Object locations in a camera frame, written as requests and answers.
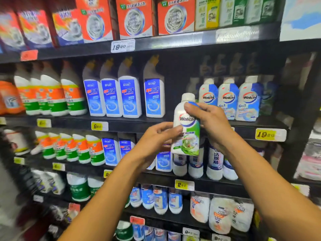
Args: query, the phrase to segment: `hand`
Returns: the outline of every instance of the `hand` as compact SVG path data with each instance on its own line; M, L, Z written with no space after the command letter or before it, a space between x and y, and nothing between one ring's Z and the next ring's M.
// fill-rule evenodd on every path
M201 120L201 124L203 124L203 127L208 133L208 139L211 145L223 154L227 154L225 144L230 135L235 132L232 130L223 109L205 103L197 104L203 110L190 103L185 103L184 109L191 116Z
M151 165L156 155L163 151L171 151L171 144L183 132L182 125L173 128L173 122L163 122L149 127L139 142L130 151L142 160L141 171Z

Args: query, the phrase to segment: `walch logo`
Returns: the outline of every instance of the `walch logo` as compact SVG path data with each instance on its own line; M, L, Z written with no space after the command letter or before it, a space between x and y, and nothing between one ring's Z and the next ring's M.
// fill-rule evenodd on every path
M190 127L195 123L195 118L191 117L187 113L182 113L179 115L179 123L184 127Z
M212 92L207 92L205 94L203 94L203 101L206 103L206 104L209 104L211 102L213 102L215 100L215 96Z
M243 101L245 103L253 103L257 99L257 94L254 91L247 92L243 95Z
M223 95L224 103L232 103L235 100L235 94L233 92L227 92Z

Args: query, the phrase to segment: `plastic bottle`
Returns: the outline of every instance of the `plastic bottle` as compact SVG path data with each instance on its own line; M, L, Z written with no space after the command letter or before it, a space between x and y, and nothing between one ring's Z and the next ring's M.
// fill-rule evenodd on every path
M142 184L142 205L145 209L150 210L154 207L154 192L151 185Z
M17 88L11 82L0 81L0 94L7 113L17 114L25 110Z
M262 86L258 76L247 76L245 83L240 86L238 106L235 120L254 122L259 116Z
M89 146L88 146L86 137L82 135L73 134L72 136L75 143L77 144L77 154L78 154L79 163L86 164L91 161L91 158L90 158Z
M16 71L14 73L14 83L19 91L20 98L27 115L40 114L36 91L30 82L30 74L27 72L23 63L16 63Z
M40 113L42 115L50 115L51 111L48 105L46 89L41 81L42 63L39 61L33 62L32 67L33 69L30 74L30 82L36 91L36 98L38 100Z
M155 241L167 241L167 232L163 229L154 228Z
M184 109L186 102L197 106L194 94L184 93L182 95L182 102L176 106L174 111L174 127L182 125L184 136L171 145L171 153L199 155L200 123L198 119L187 114Z
M197 221L206 223L210 210L210 195L200 192L192 192L190 212Z
M159 215L164 215L168 209L167 189L153 186L154 189L154 210Z
M142 115L138 78L132 75L132 57L126 57L118 69L118 81L124 108L124 117L139 118Z
M117 135L112 133L103 133L101 141L104 149L106 165L117 166L121 159Z
M234 120L238 105L239 89L234 83L234 77L226 77L219 87L217 106L221 107L228 120Z
M82 202L90 199L90 190L85 175L67 172L67 182L74 201Z
M144 226L145 241L155 241L155 233L152 227Z
M102 181L101 178L88 177L88 186L90 189L90 196L93 197L103 184L104 184L104 181Z
M274 75L264 75L263 80L263 95L260 105L260 115L271 115L273 104L275 101L276 92L278 89L277 84L273 82Z
M192 93L195 95L195 98L196 98L199 90L199 82L200 82L199 77L190 77L189 83L186 86L186 93Z
M120 85L114 70L114 59L110 58L102 65L99 75L107 117L121 117L124 114Z
M21 132L12 129L4 129L3 132L15 155L23 155L30 152L28 143Z
M250 229L254 212L254 204L248 200L236 200L232 214L232 227L241 232Z
M234 168L226 158L224 158L223 162L223 176L232 181L237 180L239 178Z
M184 176L187 173L187 156L173 154L173 173L176 176Z
M230 232L234 206L233 199L214 196L211 200L209 217L209 226L213 231L219 234Z
M90 135L86 135L86 140L89 147L91 164L93 166L100 166L105 164L105 155L104 149L102 147L100 132L92 131Z
M64 130L65 133L60 133L60 137L62 141L65 142L65 151L67 155L68 162L75 162L79 160L78 153L77 153L77 143L75 142L74 138L72 137L72 130Z
M48 133L51 142L54 145L54 150L56 154L56 159L57 160L64 160L67 158L67 154L65 151L65 141L62 140L60 133L58 133L58 130L56 129L50 129L51 132Z
M64 90L60 83L60 76L54 71L50 62L43 62L44 68L41 73L41 83L45 87L52 116L69 114Z
M86 97L91 116L103 117L106 115L104 93L100 79L95 76L95 61L89 61L82 72Z
M214 84L214 78L204 78L204 84L199 90L199 102L206 103L207 105L217 106L217 97L219 91Z
M206 169L206 175L214 180L218 181L223 177L223 161L224 156L214 146L210 145L208 150L208 165Z
M168 193L168 205L173 214L181 213L183 209L183 197L180 190L170 188Z
M181 241L181 234L168 232L168 241Z
M136 241L141 241L144 239L144 226L139 224L132 224L134 231L134 239Z
M65 190L65 182L62 180L61 176L58 173L46 172L50 176L50 186L54 194L62 194Z
M52 187L50 185L50 177L44 171L31 168L33 178L35 179L38 190L41 193L48 193Z
M127 133L117 133L119 140L119 150L123 158L135 146L135 135Z
M42 147L42 157L45 159L52 159L56 156L54 144L46 132L35 131L39 144Z
M126 221L119 221L115 232L119 241L130 241L134 236L132 224Z
M82 80L72 69L69 61L64 60L64 68L61 71L61 84L64 89L69 114L72 116L87 113L85 98L82 94Z
M173 155L170 151L160 152L156 156L156 170L171 172L173 169Z
M139 207L142 204L142 195L139 184L135 184L130 193L130 204L132 207Z
M268 142L260 140L251 140L249 143L252 146L252 148L256 150L257 153L259 153L261 156L264 156L265 148L267 147Z
M163 117L165 115L164 76L156 72L159 55L153 55L146 63L143 79L145 91L145 107L147 117Z
M203 176L204 142L205 138L201 137L199 155L189 157L188 174L193 178L200 178Z

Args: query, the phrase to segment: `orange product box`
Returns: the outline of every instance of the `orange product box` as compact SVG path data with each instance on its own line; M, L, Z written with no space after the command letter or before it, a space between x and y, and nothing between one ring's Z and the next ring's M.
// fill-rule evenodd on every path
M159 35L194 31L195 0L158 0Z
M85 43L119 38L115 0L76 0Z
M154 0L116 0L120 39L155 36Z
M43 0L17 0L16 8L30 49L56 46L56 30Z

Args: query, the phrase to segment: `store shelf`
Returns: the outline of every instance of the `store shelf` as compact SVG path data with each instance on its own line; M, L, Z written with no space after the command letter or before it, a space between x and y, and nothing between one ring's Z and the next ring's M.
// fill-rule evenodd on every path
M89 164L80 164L79 162L68 162L58 161L55 158L50 160L45 160L42 158L41 154L38 155L29 155L25 157L25 165L33 168L41 168L46 170L52 170L53 163L64 163L65 171L75 172L79 174L86 174L88 176L103 177L104 170L113 170L114 167L102 165L102 166L92 166ZM157 170L146 170L142 172L138 179L138 183L145 183L151 185L164 186L168 188L175 187L175 180L185 180L193 181L195 183L195 191L212 193L212 194L222 194L228 196L235 196L241 198L249 198L248 193L246 192L242 182L240 180L230 181L225 178L222 178L219 181L213 181L209 179L205 173L206 167L204 168L204 174L201 178L195 179L190 177L188 174L183 177L178 177L172 172L165 173Z
M53 128L91 130L92 121L108 122L110 132L144 133L150 126L173 121L173 112L168 112L163 118L152 118L142 115L140 118L124 117L92 117L89 114L82 116L29 116L26 114L4 115L8 126L36 127L37 119L48 118ZM255 139L257 128L286 129L288 127L272 116L260 116L255 122L229 121L232 127L243 139Z
M37 193L37 195L43 196L43 204L46 205L68 208L69 203L77 203L72 200L68 189L62 195L55 195L53 193ZM82 209L87 202L78 204L80 204ZM179 214L173 214L168 209L164 215L159 215L155 212L154 208L147 210L142 205L137 208L130 205L124 209L120 220L130 222L130 216L144 218L145 225L147 226L180 234L183 234L184 227L199 230L200 238L207 240L212 240L212 234L214 233L208 226L208 223L200 223L192 217L190 214L190 201L188 199L183 200L183 209ZM231 237L232 240L248 240L248 233L239 232L233 228L231 228L230 233L226 236Z
M199 32L190 32L166 36L155 36L135 39L135 51L166 49L175 47L190 47L212 45L219 43L247 42L256 40L278 39L280 24L260 24L221 28ZM111 53L111 41L92 44L80 44L58 48L39 49L38 60L67 58L78 56L92 56ZM20 61L20 53L7 53L0 55L0 63L13 63Z

